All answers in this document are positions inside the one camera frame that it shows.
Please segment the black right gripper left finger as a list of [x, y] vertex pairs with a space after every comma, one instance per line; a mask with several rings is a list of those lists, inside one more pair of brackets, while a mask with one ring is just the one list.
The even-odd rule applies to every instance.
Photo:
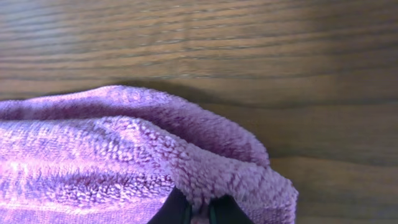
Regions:
[[147, 224], [190, 224], [191, 219], [192, 206], [186, 196], [174, 187], [163, 206]]

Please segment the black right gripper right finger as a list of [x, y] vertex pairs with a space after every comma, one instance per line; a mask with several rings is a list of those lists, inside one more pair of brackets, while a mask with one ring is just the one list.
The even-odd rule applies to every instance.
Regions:
[[208, 218], [210, 224], [254, 224], [230, 195], [210, 202]]

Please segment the purple microfiber cloth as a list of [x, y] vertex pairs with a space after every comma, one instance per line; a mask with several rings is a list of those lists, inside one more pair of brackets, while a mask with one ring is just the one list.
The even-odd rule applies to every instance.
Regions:
[[147, 223], [173, 188], [293, 223], [298, 192], [237, 123], [130, 86], [1, 102], [2, 223]]

